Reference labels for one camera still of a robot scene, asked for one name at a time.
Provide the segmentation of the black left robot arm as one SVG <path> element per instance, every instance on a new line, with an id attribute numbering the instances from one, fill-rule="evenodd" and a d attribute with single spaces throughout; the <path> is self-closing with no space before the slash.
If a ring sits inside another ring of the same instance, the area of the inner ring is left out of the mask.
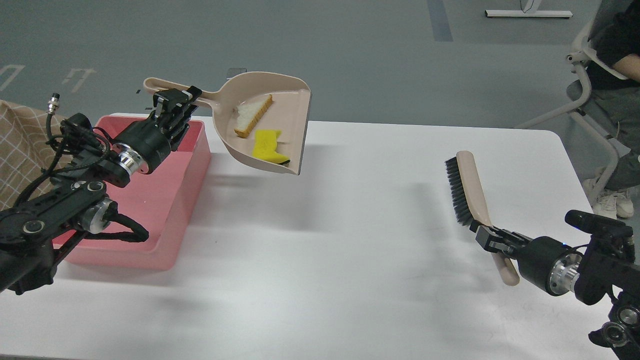
<path id="1" fill-rule="evenodd" d="M 1 212 L 2 291 L 20 296 L 53 284 L 58 265 L 84 239 L 145 242 L 148 230 L 119 212 L 107 186 L 124 188 L 134 173 L 153 173 L 177 151 L 202 94 L 196 86 L 156 91 L 146 119 L 110 137 L 80 112 L 63 120 L 54 135 L 60 94 L 53 93 L 45 130 L 54 158 Z"/>

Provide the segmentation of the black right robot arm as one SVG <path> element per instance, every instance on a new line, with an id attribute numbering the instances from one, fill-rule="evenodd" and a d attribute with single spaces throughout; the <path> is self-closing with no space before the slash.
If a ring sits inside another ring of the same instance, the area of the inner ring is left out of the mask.
<path id="1" fill-rule="evenodd" d="M 637 360 L 639 266 L 635 263 L 633 228 L 582 210 L 569 210 L 564 220 L 590 235 L 583 251 L 548 236 L 532 239 L 477 220 L 470 228 L 485 251 L 515 260 L 519 275 L 551 296 L 571 292 L 588 306 L 608 296 L 608 320 L 589 333 L 589 340 L 612 350 L 620 360 Z"/>

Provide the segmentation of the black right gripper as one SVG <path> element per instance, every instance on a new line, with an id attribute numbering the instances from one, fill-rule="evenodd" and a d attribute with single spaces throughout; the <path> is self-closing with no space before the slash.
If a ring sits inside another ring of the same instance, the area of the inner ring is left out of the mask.
<path id="1" fill-rule="evenodd" d="M 576 249 L 548 236 L 530 237 L 478 224 L 475 240 L 487 252 L 514 258 L 519 274 L 550 296 L 562 296 L 575 291 L 578 268 L 583 259 Z"/>

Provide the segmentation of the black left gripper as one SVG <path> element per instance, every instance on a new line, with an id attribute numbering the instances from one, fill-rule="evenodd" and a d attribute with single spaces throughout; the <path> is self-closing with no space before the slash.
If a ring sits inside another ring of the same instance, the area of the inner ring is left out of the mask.
<path id="1" fill-rule="evenodd" d="M 114 139 L 113 149 L 121 167 L 129 174 L 153 173 L 171 151 L 178 150 L 201 94 L 196 86 L 156 91 L 152 96 L 154 119 L 133 121 Z M 167 131 L 168 139 L 161 131 Z"/>

